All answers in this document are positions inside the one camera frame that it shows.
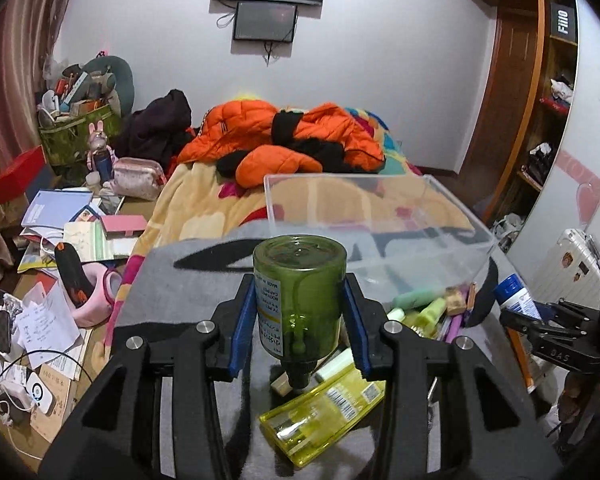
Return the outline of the pink slipper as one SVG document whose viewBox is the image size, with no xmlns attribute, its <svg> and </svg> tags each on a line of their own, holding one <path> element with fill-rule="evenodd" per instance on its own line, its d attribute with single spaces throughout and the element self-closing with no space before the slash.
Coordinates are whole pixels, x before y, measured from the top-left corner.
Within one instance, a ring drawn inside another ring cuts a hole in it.
<svg viewBox="0 0 600 480">
<path fill-rule="evenodd" d="M 82 263 L 76 248 L 59 243 L 54 257 L 62 286 L 74 305 L 72 317 L 79 328 L 92 328 L 107 321 L 122 285 L 122 276 L 99 262 Z"/>
</svg>

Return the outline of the clear plastic storage box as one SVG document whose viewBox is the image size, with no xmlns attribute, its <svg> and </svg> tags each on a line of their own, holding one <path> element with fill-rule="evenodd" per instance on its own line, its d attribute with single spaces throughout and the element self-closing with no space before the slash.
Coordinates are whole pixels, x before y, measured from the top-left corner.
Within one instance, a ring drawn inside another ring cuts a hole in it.
<svg viewBox="0 0 600 480">
<path fill-rule="evenodd" d="M 363 294 L 383 304 L 409 292 L 467 285 L 496 239 L 437 179 L 416 174 L 270 174 L 272 235 L 315 234 L 347 249 Z"/>
</svg>

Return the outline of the beige foundation tube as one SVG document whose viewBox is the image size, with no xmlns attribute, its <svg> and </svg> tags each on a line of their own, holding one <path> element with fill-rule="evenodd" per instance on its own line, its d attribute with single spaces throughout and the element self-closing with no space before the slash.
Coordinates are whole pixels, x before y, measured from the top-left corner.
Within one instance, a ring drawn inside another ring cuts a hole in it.
<svg viewBox="0 0 600 480">
<path fill-rule="evenodd" d="M 271 388 L 279 396 L 286 396 L 287 394 L 291 393 L 292 387 L 289 383 L 288 375 L 283 373 L 273 380 L 271 382 Z"/>
</svg>

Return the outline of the blue notebook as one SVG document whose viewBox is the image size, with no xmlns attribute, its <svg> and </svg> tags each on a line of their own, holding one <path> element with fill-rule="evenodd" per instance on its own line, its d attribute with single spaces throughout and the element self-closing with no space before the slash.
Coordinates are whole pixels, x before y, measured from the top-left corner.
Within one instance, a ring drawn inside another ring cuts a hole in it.
<svg viewBox="0 0 600 480">
<path fill-rule="evenodd" d="M 62 229 L 91 203 L 92 197 L 93 193 L 90 191 L 38 191 L 24 213 L 20 226 Z"/>
</svg>

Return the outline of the yellow spray bottle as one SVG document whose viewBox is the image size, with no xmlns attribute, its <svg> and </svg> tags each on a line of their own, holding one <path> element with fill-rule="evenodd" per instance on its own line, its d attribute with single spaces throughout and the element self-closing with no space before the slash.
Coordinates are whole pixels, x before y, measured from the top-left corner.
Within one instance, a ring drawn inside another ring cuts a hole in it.
<svg viewBox="0 0 600 480">
<path fill-rule="evenodd" d="M 298 469 L 334 446 L 384 400 L 386 383 L 354 363 L 326 382 L 259 416 L 265 439 Z"/>
</svg>

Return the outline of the purple handle back scratcher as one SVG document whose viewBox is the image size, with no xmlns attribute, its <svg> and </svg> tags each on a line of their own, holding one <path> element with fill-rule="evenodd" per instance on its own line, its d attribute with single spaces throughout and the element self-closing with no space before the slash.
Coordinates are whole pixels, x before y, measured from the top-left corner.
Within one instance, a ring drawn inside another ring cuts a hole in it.
<svg viewBox="0 0 600 480">
<path fill-rule="evenodd" d="M 442 341 L 449 344 L 460 332 L 463 324 L 468 318 L 469 312 L 465 311 L 461 315 L 457 316 L 447 316 L 443 321 L 440 330 L 438 330 L 436 341 Z M 439 378 L 435 377 L 432 380 L 431 386 L 429 387 L 427 394 L 428 404 L 432 403 L 432 399 L 434 398 L 434 393 L 436 392 L 437 385 L 439 382 Z"/>
</svg>

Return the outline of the small wall monitor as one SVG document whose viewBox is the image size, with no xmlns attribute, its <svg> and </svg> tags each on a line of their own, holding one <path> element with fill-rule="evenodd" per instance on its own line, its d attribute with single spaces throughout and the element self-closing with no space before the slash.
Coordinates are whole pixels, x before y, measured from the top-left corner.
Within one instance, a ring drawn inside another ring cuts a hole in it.
<svg viewBox="0 0 600 480">
<path fill-rule="evenodd" d="M 274 42 L 290 44 L 298 6 L 271 1 L 241 1 L 237 3 L 233 39 L 236 41 Z"/>
</svg>

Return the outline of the green storage basket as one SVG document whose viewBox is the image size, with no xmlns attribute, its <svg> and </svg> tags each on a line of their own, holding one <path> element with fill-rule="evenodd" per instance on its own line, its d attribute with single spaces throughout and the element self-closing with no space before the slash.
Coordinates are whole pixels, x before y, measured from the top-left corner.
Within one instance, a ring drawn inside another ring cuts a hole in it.
<svg viewBox="0 0 600 480">
<path fill-rule="evenodd" d="M 63 122 L 45 128 L 38 128 L 43 151 L 47 162 L 52 167 L 70 166 L 76 162 L 84 162 L 88 152 L 87 141 L 90 136 L 88 127 L 102 122 L 109 139 L 117 136 L 122 129 L 122 119 L 109 105 L 97 110 L 70 117 Z"/>
</svg>

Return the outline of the white blue cream tube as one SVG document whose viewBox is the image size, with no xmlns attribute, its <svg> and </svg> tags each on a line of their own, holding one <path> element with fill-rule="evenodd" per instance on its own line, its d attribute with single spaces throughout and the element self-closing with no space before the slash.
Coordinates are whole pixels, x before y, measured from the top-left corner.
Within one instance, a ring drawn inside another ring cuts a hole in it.
<svg viewBox="0 0 600 480">
<path fill-rule="evenodd" d="M 503 310 L 542 320 L 530 292 L 517 274 L 509 274 L 496 285 L 493 293 L 496 302 Z"/>
</svg>

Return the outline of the pink flat box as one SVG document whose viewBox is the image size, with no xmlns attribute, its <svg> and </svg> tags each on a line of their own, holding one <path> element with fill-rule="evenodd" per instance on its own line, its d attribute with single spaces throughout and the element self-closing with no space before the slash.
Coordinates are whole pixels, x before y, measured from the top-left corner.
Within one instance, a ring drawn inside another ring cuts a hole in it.
<svg viewBox="0 0 600 480">
<path fill-rule="evenodd" d="M 147 226 L 147 220 L 140 214 L 108 214 L 100 218 L 102 228 L 108 236 L 140 236 Z"/>
</svg>

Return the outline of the colourful yellow bedspread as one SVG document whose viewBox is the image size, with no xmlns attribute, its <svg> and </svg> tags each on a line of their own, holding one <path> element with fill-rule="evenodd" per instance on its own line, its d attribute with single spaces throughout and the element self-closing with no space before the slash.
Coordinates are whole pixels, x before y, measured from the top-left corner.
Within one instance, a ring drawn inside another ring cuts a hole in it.
<svg viewBox="0 0 600 480">
<path fill-rule="evenodd" d="M 471 231 L 468 215 L 458 200 L 426 185 L 377 115 L 359 108 L 352 108 L 349 113 L 373 133 L 386 158 L 380 174 L 360 183 L 327 174 L 286 179 L 274 186 L 273 205 L 268 207 L 263 188 L 245 191 L 234 181 L 222 178 L 212 164 L 193 162 L 178 166 L 151 207 L 147 228 L 126 263 L 104 340 L 94 350 L 94 367 L 102 368 L 110 358 L 114 326 L 128 310 L 126 297 L 152 248 L 191 238 L 222 238 L 240 226 L 263 224 L 268 218 L 354 226 L 373 233 L 426 228 L 435 233 L 445 228 Z"/>
</svg>

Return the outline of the black Fiio box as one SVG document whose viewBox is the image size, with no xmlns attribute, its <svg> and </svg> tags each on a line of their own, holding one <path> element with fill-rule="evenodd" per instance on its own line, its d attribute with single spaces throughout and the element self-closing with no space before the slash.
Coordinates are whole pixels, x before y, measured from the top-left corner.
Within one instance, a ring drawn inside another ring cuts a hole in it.
<svg viewBox="0 0 600 480">
<path fill-rule="evenodd" d="M 550 3 L 550 38 L 567 44 L 578 43 L 576 10 L 571 6 Z"/>
</svg>

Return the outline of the pink rabbit figurine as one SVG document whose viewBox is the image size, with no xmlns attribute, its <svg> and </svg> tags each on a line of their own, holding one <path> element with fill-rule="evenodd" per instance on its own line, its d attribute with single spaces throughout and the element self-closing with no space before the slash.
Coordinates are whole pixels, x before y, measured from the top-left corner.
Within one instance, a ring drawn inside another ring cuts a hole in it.
<svg viewBox="0 0 600 480">
<path fill-rule="evenodd" d="M 86 166 L 99 175 L 102 183 L 114 177 L 114 150 L 109 145 L 102 120 L 88 124 Z"/>
</svg>

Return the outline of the dark green glass bottle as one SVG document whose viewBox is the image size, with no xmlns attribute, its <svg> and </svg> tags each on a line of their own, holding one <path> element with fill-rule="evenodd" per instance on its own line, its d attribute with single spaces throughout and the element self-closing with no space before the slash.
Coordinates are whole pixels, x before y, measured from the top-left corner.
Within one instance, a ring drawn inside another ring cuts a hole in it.
<svg viewBox="0 0 600 480">
<path fill-rule="evenodd" d="M 264 240 L 252 254 L 262 347 L 306 388 L 317 363 L 337 347 L 347 252 L 318 235 Z"/>
</svg>

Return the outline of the dark purple coat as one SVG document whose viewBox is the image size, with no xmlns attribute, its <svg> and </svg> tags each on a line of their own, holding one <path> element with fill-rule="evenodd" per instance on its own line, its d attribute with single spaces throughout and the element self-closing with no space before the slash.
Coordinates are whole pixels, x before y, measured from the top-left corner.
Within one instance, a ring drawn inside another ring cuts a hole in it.
<svg viewBox="0 0 600 480">
<path fill-rule="evenodd" d="M 119 158 L 152 160 L 170 174 L 174 160 L 193 136 L 192 110 L 186 96 L 172 89 L 126 118 L 111 145 Z"/>
</svg>

